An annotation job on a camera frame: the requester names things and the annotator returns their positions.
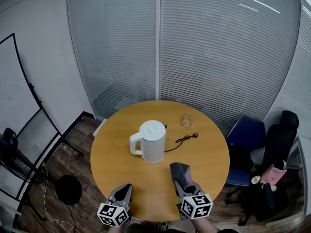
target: chair seat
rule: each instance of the chair seat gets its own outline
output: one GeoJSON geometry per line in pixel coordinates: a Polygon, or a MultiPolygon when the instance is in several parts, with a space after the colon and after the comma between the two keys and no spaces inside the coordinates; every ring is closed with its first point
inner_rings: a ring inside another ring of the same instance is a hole
{"type": "Polygon", "coordinates": [[[226,183],[241,186],[249,186],[250,172],[230,167],[226,183]]]}

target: small brown object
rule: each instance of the small brown object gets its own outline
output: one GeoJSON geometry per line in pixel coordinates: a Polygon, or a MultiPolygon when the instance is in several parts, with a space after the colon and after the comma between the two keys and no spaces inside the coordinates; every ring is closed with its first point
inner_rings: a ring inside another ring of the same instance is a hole
{"type": "Polygon", "coordinates": [[[189,113],[184,113],[180,120],[180,125],[183,126],[186,130],[190,129],[193,121],[193,116],[189,113]]]}

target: white wall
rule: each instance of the white wall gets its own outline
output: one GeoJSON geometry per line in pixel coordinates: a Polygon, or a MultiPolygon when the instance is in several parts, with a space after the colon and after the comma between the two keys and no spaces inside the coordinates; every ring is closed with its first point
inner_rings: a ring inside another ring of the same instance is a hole
{"type": "Polygon", "coordinates": [[[61,133],[82,111],[93,113],[72,48],[66,0],[0,0],[0,39],[11,33],[27,78],[61,133]]]}

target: pink bag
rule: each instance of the pink bag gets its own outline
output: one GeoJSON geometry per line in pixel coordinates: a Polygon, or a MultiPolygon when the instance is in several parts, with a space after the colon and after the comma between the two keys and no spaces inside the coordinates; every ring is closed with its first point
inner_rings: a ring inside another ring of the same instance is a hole
{"type": "Polygon", "coordinates": [[[286,173],[287,169],[280,170],[273,166],[273,164],[263,173],[260,179],[260,183],[266,184],[269,183],[271,186],[275,185],[286,173]]]}

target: power cord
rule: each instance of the power cord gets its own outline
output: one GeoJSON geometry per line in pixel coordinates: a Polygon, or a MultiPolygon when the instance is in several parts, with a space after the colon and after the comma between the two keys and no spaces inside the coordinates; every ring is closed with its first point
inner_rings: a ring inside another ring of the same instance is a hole
{"type": "MultiPolygon", "coordinates": [[[[185,140],[188,140],[191,137],[197,138],[198,136],[199,136],[198,133],[194,133],[193,135],[186,135],[184,138],[176,140],[175,143],[180,142],[180,144],[176,148],[180,147],[180,145],[182,145],[185,140]]],[[[165,150],[165,152],[169,152],[169,151],[175,150],[176,148],[173,148],[171,150],[165,150]]]]}
{"type": "MultiPolygon", "coordinates": [[[[45,169],[46,169],[46,171],[47,171],[47,176],[49,176],[49,172],[48,172],[48,169],[47,169],[47,167],[46,167],[46,165],[44,164],[44,167],[45,167],[45,169]]],[[[44,179],[42,179],[43,180],[43,182],[46,184],[46,187],[45,187],[45,190],[44,190],[44,195],[43,195],[43,203],[44,203],[44,210],[45,210],[45,212],[50,216],[50,218],[52,218],[53,220],[55,220],[55,221],[57,221],[57,222],[61,222],[61,223],[67,223],[67,224],[69,224],[72,228],[73,228],[73,232],[75,232],[75,231],[77,231],[78,233],[80,233],[77,229],[76,229],[76,222],[75,222],[75,220],[73,219],[73,216],[72,216],[72,211],[71,211],[71,209],[68,207],[68,205],[66,205],[67,206],[67,208],[70,210],[70,214],[71,214],[71,218],[72,218],[72,221],[73,221],[73,223],[74,223],[74,226],[72,226],[70,223],[68,223],[68,222],[66,222],[66,221],[62,221],[62,220],[58,220],[58,219],[55,219],[55,218],[53,218],[48,212],[47,212],[47,208],[46,208],[46,206],[45,206],[45,194],[46,194],[46,192],[47,192],[47,188],[49,188],[50,189],[50,191],[53,193],[53,195],[54,195],[54,197],[57,199],[57,200],[59,200],[58,199],[58,197],[54,194],[54,192],[52,191],[52,189],[50,188],[50,186],[48,185],[48,181],[45,181],[44,179]]]]}

